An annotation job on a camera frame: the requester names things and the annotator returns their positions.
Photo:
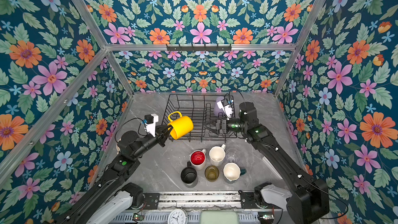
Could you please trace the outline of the lavender plastic cup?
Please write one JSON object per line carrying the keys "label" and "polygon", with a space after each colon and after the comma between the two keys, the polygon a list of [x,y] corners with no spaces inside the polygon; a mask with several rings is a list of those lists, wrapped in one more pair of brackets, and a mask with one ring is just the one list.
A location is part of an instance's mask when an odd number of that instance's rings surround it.
{"label": "lavender plastic cup", "polygon": [[224,96],[219,96],[216,99],[216,103],[214,105],[214,115],[216,117],[223,117],[226,115],[224,109]]}

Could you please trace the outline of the yellow mug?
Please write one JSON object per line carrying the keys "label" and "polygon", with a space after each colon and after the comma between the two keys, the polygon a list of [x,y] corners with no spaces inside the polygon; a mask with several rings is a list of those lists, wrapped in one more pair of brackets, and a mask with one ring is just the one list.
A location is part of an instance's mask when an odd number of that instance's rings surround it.
{"label": "yellow mug", "polygon": [[[172,119],[172,115],[178,115],[178,118]],[[193,121],[190,117],[184,116],[181,112],[175,111],[168,115],[169,124],[172,127],[170,132],[171,137],[174,140],[178,140],[185,136],[186,134],[190,133],[194,129]]]}

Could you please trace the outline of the black mug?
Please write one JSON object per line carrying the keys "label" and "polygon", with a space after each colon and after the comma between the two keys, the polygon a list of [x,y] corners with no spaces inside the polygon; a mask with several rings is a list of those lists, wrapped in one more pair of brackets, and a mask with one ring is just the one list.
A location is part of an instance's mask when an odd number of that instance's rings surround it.
{"label": "black mug", "polygon": [[183,183],[191,184],[198,177],[196,169],[192,166],[191,162],[187,162],[187,166],[181,171],[180,178]]}

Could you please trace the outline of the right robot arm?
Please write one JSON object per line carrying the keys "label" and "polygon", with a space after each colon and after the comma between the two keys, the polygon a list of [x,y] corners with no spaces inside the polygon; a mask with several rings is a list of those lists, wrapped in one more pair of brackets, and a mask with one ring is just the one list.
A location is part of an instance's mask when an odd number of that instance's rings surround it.
{"label": "right robot arm", "polygon": [[257,109],[252,102],[241,103],[236,118],[232,116],[229,106],[223,106],[221,102],[218,105],[224,113],[215,118],[204,113],[203,127],[217,135],[241,133],[247,143],[264,155],[288,186],[285,190],[272,183],[260,185],[257,196],[265,205],[281,208],[295,224],[312,224],[329,213],[326,182],[314,179],[294,162],[273,133],[259,122]]}

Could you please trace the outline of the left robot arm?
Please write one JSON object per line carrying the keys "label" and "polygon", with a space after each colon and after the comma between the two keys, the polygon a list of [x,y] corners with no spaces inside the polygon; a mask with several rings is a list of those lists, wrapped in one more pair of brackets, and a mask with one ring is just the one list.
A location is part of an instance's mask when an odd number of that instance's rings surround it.
{"label": "left robot arm", "polygon": [[164,147],[173,127],[160,125],[155,127],[155,134],[140,137],[136,131],[127,131],[118,142],[119,154],[108,165],[102,177],[72,207],[54,220],[55,224],[85,224],[100,206],[140,165],[139,158],[155,145]]}

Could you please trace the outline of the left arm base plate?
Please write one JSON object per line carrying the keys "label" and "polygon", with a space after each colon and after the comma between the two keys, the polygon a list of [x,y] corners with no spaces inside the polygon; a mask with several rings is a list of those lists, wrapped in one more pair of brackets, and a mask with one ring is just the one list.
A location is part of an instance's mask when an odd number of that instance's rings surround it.
{"label": "left arm base plate", "polygon": [[127,208],[127,210],[156,210],[158,209],[159,203],[159,193],[143,193],[142,196],[138,197],[138,201],[134,200],[133,203]]}

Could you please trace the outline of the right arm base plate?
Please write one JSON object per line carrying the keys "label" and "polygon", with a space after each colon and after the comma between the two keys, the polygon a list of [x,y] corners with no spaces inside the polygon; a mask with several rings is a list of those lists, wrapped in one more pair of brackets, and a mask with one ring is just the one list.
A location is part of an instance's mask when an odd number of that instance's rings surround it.
{"label": "right arm base plate", "polygon": [[273,204],[266,203],[261,194],[257,191],[242,191],[239,190],[240,204],[243,209],[280,209]]}

